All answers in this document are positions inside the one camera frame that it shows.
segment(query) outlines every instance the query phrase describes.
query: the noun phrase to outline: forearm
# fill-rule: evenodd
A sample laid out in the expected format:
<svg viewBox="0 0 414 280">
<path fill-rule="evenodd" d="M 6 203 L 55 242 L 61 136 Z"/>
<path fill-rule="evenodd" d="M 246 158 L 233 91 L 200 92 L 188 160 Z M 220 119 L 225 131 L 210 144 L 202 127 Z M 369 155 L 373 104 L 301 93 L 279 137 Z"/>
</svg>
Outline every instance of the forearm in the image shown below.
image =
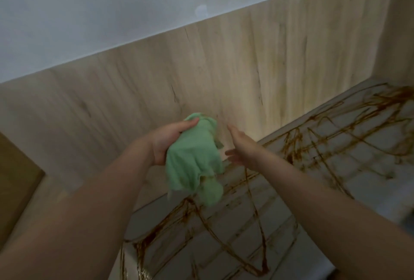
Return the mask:
<svg viewBox="0 0 414 280">
<path fill-rule="evenodd" d="M 106 278 L 151 163 L 147 140 L 135 141 L 11 244 L 0 273 L 8 279 Z"/>
<path fill-rule="evenodd" d="M 350 278 L 414 277 L 414 240 L 399 227 L 271 152 L 257 160 L 312 240 Z"/>
</svg>

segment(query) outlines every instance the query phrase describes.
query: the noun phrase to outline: white surface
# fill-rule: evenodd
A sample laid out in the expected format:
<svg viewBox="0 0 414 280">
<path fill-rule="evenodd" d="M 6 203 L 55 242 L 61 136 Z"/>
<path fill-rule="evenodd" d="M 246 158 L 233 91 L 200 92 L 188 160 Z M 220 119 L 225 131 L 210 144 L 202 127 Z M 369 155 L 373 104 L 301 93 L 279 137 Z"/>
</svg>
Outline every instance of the white surface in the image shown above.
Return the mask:
<svg viewBox="0 0 414 280">
<path fill-rule="evenodd" d="M 264 0 L 0 0 L 0 83 Z"/>
</svg>

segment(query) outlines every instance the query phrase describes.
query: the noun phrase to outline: light green fabric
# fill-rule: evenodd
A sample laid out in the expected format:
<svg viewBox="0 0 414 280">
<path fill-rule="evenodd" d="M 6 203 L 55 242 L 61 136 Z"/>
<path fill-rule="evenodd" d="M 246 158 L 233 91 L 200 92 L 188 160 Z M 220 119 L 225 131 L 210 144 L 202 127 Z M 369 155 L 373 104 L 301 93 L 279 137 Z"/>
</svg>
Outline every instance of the light green fabric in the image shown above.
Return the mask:
<svg viewBox="0 0 414 280">
<path fill-rule="evenodd" d="M 181 133 L 167 150 L 165 163 L 170 190 L 197 192 L 205 205 L 217 203 L 223 186 L 216 174 L 224 172 L 217 148 L 223 145 L 216 139 L 217 121 L 201 113 L 193 113 L 186 120 L 199 117 L 198 124 Z"/>
</svg>

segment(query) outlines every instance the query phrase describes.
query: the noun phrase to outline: wooden wall panel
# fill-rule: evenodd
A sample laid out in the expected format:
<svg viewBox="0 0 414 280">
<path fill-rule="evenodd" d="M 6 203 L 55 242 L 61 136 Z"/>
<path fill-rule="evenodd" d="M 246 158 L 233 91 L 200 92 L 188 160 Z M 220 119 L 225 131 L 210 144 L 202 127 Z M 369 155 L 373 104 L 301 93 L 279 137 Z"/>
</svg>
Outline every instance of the wooden wall panel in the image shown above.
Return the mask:
<svg viewBox="0 0 414 280">
<path fill-rule="evenodd" d="M 368 78 L 388 0 L 269 0 L 0 85 L 0 131 L 75 188 L 201 111 L 254 139 Z M 165 192 L 162 169 L 139 204 Z"/>
<path fill-rule="evenodd" d="M 391 0 L 374 75 L 414 84 L 414 0 Z"/>
</svg>

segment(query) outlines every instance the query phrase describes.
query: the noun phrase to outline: person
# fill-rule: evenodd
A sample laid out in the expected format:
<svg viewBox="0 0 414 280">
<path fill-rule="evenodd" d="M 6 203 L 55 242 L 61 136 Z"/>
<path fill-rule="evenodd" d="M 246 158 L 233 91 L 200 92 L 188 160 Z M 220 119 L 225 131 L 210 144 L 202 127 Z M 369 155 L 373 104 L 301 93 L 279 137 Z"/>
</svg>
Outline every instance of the person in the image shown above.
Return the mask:
<svg viewBox="0 0 414 280">
<path fill-rule="evenodd" d="M 152 165 L 198 122 L 135 140 L 99 176 L 56 204 L 0 256 L 2 279 L 107 279 Z M 349 279 L 414 279 L 414 239 L 358 201 L 325 187 L 229 125 L 229 160 L 260 172 L 316 245 Z"/>
</svg>

